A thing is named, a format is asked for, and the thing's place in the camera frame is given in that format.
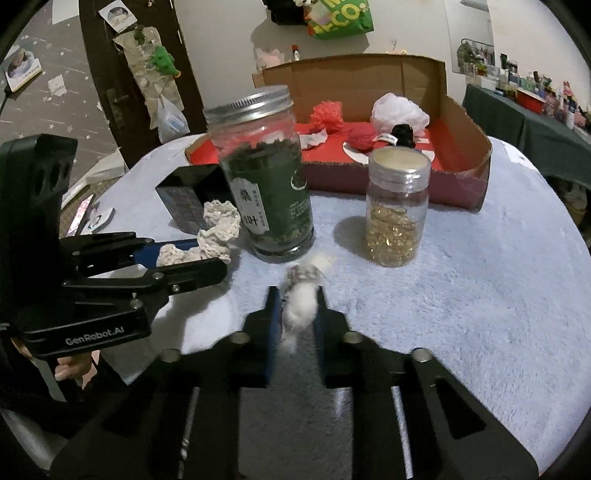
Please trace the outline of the person left hand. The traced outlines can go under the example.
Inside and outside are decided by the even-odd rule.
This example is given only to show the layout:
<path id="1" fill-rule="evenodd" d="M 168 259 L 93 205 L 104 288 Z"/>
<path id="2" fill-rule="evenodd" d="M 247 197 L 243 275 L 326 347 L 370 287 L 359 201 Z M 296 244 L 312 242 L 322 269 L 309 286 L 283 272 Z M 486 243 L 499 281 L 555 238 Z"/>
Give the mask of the person left hand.
<path id="1" fill-rule="evenodd" d="M 19 353 L 31 361 L 39 370 L 49 369 L 57 382 L 74 379 L 81 381 L 85 385 L 97 373 L 96 365 L 100 357 L 98 350 L 91 353 L 58 358 L 57 365 L 54 368 L 50 368 L 47 365 L 43 366 L 43 361 L 34 358 L 23 342 L 16 339 L 11 339 L 11 342 Z"/>

